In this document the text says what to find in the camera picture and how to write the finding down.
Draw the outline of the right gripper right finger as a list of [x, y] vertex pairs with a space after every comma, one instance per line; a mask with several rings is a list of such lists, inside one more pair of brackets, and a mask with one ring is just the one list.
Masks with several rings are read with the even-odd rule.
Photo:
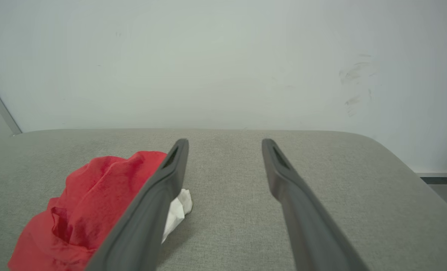
[[368, 266], [278, 144], [263, 139], [271, 194], [282, 206], [298, 271], [367, 271]]

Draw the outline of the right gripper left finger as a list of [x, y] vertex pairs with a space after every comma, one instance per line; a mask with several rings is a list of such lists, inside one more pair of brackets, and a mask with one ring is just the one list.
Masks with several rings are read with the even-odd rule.
[[93, 255], [87, 271], [154, 271], [171, 202], [182, 190], [187, 139], [175, 142]]

